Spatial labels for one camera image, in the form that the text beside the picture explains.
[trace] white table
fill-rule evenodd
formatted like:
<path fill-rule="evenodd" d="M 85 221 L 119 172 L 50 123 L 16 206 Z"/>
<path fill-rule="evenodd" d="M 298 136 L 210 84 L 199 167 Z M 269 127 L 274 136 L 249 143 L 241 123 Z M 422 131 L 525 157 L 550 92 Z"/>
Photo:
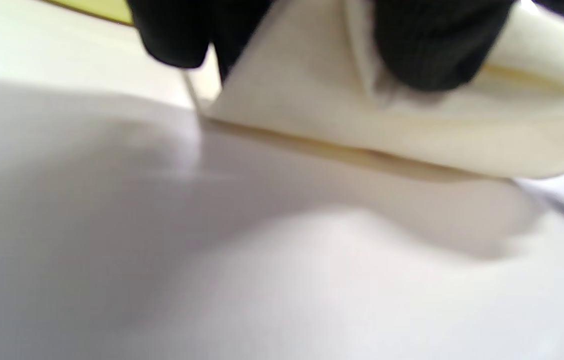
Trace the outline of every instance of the white table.
<path fill-rule="evenodd" d="M 131 28 L 0 0 L 0 360 L 564 360 L 562 196 L 201 124 Z"/>

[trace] white plastic object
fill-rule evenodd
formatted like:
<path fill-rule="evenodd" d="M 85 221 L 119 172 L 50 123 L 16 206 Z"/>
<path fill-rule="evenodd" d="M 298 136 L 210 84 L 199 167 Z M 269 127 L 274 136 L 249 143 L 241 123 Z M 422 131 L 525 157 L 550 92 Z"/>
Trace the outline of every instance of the white plastic object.
<path fill-rule="evenodd" d="M 476 79 L 431 95 L 372 66 L 368 11 L 359 0 L 277 3 L 204 112 L 489 176 L 564 173 L 563 17 L 515 4 Z"/>

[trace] white surface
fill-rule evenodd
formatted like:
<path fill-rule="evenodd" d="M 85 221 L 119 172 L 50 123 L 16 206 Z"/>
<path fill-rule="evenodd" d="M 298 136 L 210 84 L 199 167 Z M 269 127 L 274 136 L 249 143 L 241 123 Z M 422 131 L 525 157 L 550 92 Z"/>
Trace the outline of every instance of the white surface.
<path fill-rule="evenodd" d="M 564 208 L 535 184 L 31 86 L 33 54 L 0 80 L 0 360 L 564 360 Z"/>

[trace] white plastic part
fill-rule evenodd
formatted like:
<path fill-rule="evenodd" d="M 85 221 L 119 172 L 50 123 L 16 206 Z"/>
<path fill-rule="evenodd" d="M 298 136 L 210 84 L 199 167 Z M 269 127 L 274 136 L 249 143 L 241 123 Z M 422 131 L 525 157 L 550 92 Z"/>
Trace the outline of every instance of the white plastic part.
<path fill-rule="evenodd" d="M 517 3 L 476 79 L 431 95 L 395 83 L 365 52 L 364 6 L 276 4 L 207 114 L 490 176 L 564 173 L 563 17 Z"/>

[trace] yellow surface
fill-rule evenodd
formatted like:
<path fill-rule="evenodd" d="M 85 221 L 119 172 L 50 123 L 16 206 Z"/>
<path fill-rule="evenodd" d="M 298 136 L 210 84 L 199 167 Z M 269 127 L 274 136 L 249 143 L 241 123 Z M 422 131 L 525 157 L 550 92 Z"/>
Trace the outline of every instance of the yellow surface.
<path fill-rule="evenodd" d="M 126 0 L 49 0 L 68 8 L 106 18 L 118 23 L 131 24 L 131 11 Z"/>

